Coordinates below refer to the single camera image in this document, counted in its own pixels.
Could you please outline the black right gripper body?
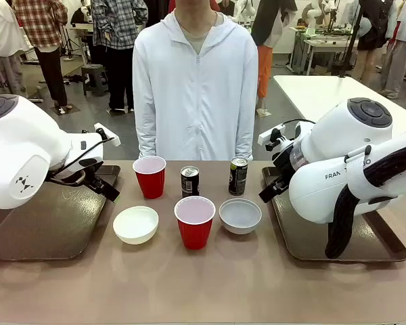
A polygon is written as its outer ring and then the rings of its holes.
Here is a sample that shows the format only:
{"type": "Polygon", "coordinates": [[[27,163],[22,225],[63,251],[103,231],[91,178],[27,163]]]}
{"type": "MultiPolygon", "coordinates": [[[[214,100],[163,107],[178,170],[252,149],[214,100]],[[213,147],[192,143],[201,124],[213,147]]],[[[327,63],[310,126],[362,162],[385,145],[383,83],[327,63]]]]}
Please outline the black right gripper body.
{"type": "Polygon", "coordinates": [[[285,148],[272,156],[273,164],[279,171],[279,177],[275,180],[275,189],[278,192],[284,192],[288,189],[290,180],[294,174],[294,168],[290,162],[291,148],[285,148]]]}

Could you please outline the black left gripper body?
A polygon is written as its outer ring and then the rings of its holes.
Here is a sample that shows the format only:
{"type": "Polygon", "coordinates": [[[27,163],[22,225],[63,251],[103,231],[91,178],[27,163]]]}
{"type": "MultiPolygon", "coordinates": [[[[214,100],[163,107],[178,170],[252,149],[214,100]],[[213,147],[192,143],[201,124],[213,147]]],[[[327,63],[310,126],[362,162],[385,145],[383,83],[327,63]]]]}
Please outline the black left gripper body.
{"type": "Polygon", "coordinates": [[[102,192],[104,189],[104,180],[96,174],[100,167],[101,165],[91,165],[82,170],[84,173],[82,184],[94,192],[102,192]]]}

